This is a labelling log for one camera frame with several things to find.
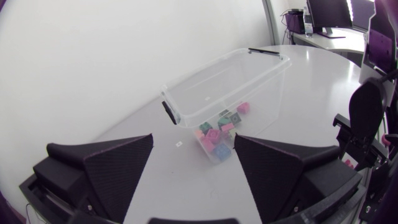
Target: computer monitor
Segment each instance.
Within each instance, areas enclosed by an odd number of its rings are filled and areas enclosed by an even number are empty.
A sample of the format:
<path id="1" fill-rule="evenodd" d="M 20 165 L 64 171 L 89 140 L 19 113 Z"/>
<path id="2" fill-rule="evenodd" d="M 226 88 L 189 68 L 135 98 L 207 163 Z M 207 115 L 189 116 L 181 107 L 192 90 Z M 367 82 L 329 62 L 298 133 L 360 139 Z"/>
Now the computer monitor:
<path id="1" fill-rule="evenodd" d="M 307 0 L 314 27 L 324 27 L 318 34 L 328 38 L 344 38 L 334 34 L 332 27 L 351 28 L 352 21 L 347 0 Z"/>
<path id="2" fill-rule="evenodd" d="M 368 31 L 369 19 L 374 15 L 374 2 L 370 0 L 351 0 L 353 8 L 353 28 Z"/>
<path id="3" fill-rule="evenodd" d="M 84 223 L 82 218 L 122 223 L 152 148 L 151 134 L 77 146 L 48 144 L 49 156 L 19 187 L 49 223 Z"/>

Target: pink block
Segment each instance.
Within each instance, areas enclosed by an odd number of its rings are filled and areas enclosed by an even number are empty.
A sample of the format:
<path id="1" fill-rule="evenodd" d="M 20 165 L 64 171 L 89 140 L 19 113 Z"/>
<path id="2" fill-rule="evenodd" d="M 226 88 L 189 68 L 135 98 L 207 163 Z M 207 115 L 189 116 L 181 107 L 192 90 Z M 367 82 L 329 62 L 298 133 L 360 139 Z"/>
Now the pink block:
<path id="1" fill-rule="evenodd" d="M 248 102 L 242 103 L 239 105 L 236 110 L 241 114 L 246 114 L 250 110 L 250 104 Z"/>
<path id="2" fill-rule="evenodd" d="M 201 130 L 196 130 L 196 131 L 195 131 L 195 136 L 196 136 L 198 139 L 202 139 L 202 138 L 205 137 L 205 134 L 203 134 L 203 132 L 202 132 Z"/>
<path id="3" fill-rule="evenodd" d="M 221 130 L 222 131 L 229 131 L 229 130 L 231 130 L 233 128 L 234 128 L 234 124 L 233 123 L 229 123 L 229 124 L 226 124 L 226 125 L 222 126 Z"/>
<path id="4" fill-rule="evenodd" d="M 213 145 L 213 143 L 211 143 L 211 141 L 209 139 L 203 138 L 203 139 L 201 139 L 201 143 L 202 143 L 203 147 L 208 152 L 213 152 L 213 149 L 215 148 L 215 146 Z"/>
<path id="5" fill-rule="evenodd" d="M 209 139 L 212 143 L 217 144 L 220 141 L 220 133 L 220 130 L 209 129 L 206 134 L 206 138 Z"/>

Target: blue block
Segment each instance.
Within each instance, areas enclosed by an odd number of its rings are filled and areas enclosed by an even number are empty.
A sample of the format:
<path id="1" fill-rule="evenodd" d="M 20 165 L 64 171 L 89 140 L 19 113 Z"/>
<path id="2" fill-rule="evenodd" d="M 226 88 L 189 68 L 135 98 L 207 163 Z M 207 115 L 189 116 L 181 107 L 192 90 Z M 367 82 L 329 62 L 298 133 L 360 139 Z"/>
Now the blue block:
<path id="1" fill-rule="evenodd" d="M 226 160 L 231 155 L 231 150 L 224 143 L 219 144 L 213 152 L 216 154 L 217 158 L 222 162 Z"/>

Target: toy block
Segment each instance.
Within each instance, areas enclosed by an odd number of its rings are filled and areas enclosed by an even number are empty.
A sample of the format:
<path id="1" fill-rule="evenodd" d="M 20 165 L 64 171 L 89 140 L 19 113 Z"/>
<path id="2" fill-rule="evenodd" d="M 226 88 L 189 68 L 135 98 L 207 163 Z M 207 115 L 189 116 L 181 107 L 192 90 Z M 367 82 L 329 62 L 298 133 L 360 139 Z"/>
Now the toy block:
<path id="1" fill-rule="evenodd" d="M 229 118 L 222 117 L 218 120 L 217 123 L 218 123 L 218 128 L 221 129 L 222 126 L 231 123 L 231 120 Z"/>
<path id="2" fill-rule="evenodd" d="M 228 148 L 228 146 L 221 143 L 214 149 L 214 153 L 216 154 L 217 158 L 222 162 L 231 155 L 231 150 Z"/>
<path id="3" fill-rule="evenodd" d="M 217 144 L 220 141 L 221 131 L 217 129 L 209 129 L 206 134 L 206 138 L 209 139 L 212 143 Z"/>
<path id="4" fill-rule="evenodd" d="M 199 126 L 199 129 L 203 132 L 203 134 L 207 134 L 209 129 L 213 128 L 209 123 L 204 122 Z"/>
<path id="5" fill-rule="evenodd" d="M 250 104 L 249 103 L 242 103 L 241 105 L 239 105 L 236 110 L 238 111 L 238 113 L 241 114 L 247 114 L 250 110 Z"/>
<path id="6" fill-rule="evenodd" d="M 235 140 L 235 135 L 236 135 L 236 129 L 233 128 L 231 130 L 228 131 L 228 135 L 232 140 Z"/>
<path id="7" fill-rule="evenodd" d="M 201 144 L 203 145 L 203 147 L 206 149 L 206 151 L 208 152 L 213 152 L 215 146 L 213 143 L 211 143 L 211 141 L 207 138 L 203 138 L 201 139 Z"/>
<path id="8" fill-rule="evenodd" d="M 197 137 L 197 139 L 202 139 L 205 137 L 205 134 L 203 134 L 203 132 L 201 130 L 195 130 L 195 136 Z"/>
<path id="9" fill-rule="evenodd" d="M 231 130 L 233 128 L 234 128 L 234 124 L 233 123 L 229 123 L 229 124 L 226 124 L 226 125 L 222 126 L 221 130 L 222 131 L 229 131 L 229 130 Z"/>
<path id="10" fill-rule="evenodd" d="M 219 113 L 218 115 L 220 117 L 225 117 L 225 116 L 231 116 L 231 112 L 229 112 L 229 110 L 223 110 L 221 113 Z"/>
<path id="11" fill-rule="evenodd" d="M 232 121 L 234 126 L 242 121 L 238 113 L 232 114 L 231 116 L 229 116 L 229 119 Z"/>

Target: container handle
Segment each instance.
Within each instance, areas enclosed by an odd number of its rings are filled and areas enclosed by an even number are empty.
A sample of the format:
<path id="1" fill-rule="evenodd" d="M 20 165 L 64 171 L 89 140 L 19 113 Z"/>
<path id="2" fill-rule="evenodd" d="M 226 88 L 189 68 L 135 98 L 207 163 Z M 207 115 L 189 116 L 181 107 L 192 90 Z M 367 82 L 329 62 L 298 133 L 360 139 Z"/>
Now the container handle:
<path id="1" fill-rule="evenodd" d="M 261 49 L 253 49 L 253 48 L 249 48 L 249 50 L 250 50 L 249 53 L 251 53 L 252 51 L 256 51 L 256 52 L 259 52 L 259 53 L 262 53 L 262 54 L 279 55 L 279 52 L 274 52 L 274 51 L 271 51 L 271 50 L 261 50 Z"/>
<path id="2" fill-rule="evenodd" d="M 162 105 L 164 107 L 164 110 L 166 110 L 166 113 L 169 115 L 170 119 L 173 121 L 173 124 L 177 125 L 177 122 L 175 122 L 175 118 L 174 118 L 174 115 L 172 113 L 172 110 L 170 110 L 170 108 L 167 105 L 167 103 L 163 101 Z"/>

